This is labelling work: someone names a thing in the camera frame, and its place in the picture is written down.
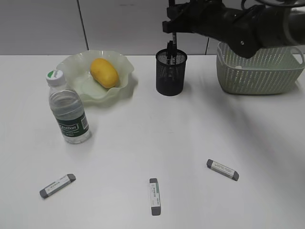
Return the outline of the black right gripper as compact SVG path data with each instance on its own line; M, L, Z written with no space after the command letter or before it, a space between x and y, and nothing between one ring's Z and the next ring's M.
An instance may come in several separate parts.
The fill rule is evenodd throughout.
M183 4L176 4L169 0L166 9L169 21L162 22L164 33L194 33L193 28L198 24L205 8L203 0L191 0Z

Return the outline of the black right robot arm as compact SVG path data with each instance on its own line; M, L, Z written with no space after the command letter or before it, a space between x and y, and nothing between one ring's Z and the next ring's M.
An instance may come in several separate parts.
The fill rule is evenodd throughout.
M304 4L272 4L261 0L247 9L226 7L221 0L170 1L164 33L196 33L226 43L244 58L258 50L305 43Z

